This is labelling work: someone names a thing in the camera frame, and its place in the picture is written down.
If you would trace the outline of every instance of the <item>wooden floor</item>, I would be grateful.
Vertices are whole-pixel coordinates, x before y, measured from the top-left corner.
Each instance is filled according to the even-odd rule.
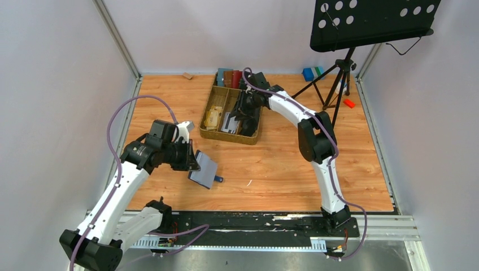
[[[290,95],[306,84],[302,75],[266,75],[266,78]],[[321,93],[328,92],[333,80],[329,76],[320,81]],[[187,172],[175,172],[162,165],[137,191],[128,208],[141,209],[150,200],[163,196],[174,210],[319,211],[319,186],[311,165],[299,153],[297,130],[278,113],[263,110],[259,140],[254,146],[200,137],[198,127],[212,82],[213,75],[194,76],[191,81],[173,75],[145,76],[140,94],[163,98],[180,122],[193,120],[195,129],[190,138],[194,149],[200,149],[218,163],[217,174],[225,181],[214,183],[208,190],[189,180]],[[347,200],[367,211],[392,211],[361,102],[355,85],[351,86],[348,99],[356,107],[350,109],[342,103],[335,127],[341,189]],[[297,100],[312,110],[320,109],[314,88]],[[127,142],[148,132],[155,119],[171,121],[168,110],[158,101],[138,100]]]

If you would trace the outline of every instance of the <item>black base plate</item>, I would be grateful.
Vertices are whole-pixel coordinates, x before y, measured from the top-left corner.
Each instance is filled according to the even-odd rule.
[[[173,213],[173,220],[178,224],[178,232],[209,224],[210,229],[253,230],[253,231],[207,231],[195,241],[200,246],[268,246],[268,247],[309,247],[310,237],[345,236],[359,237],[358,223],[351,218],[337,230],[327,228],[322,216],[305,215],[287,220],[275,219],[289,213],[263,212],[179,212]],[[196,235],[188,234],[178,237],[175,244],[187,244]]]

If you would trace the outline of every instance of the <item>gray floor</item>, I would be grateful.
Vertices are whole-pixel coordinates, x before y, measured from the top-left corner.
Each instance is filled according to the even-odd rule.
[[[348,251],[355,242],[348,242]],[[122,266],[148,254],[148,250],[132,249],[123,257]],[[186,250],[174,256],[148,257],[122,270],[412,270],[404,242],[366,241],[361,251],[350,260],[340,263],[312,252],[234,252]]]

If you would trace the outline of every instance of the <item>red block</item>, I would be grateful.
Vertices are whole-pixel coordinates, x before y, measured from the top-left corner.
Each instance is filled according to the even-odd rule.
[[[353,108],[356,104],[353,103],[351,100],[349,99],[345,99],[344,103],[349,106],[349,108]]]

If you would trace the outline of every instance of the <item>music stand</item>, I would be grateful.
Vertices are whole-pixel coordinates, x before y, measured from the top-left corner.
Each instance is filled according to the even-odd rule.
[[[431,25],[440,2],[441,0],[316,0],[310,48],[321,53],[349,50],[344,59],[337,59],[331,68],[294,94],[293,99],[313,85],[323,104],[323,110],[335,107],[332,120],[334,127],[345,82],[346,95],[350,92],[350,75],[356,68],[356,63],[351,60],[355,48],[432,35],[434,31]],[[336,68],[339,68],[338,75],[326,100],[323,100],[316,83]],[[331,105],[340,80],[336,105]]]

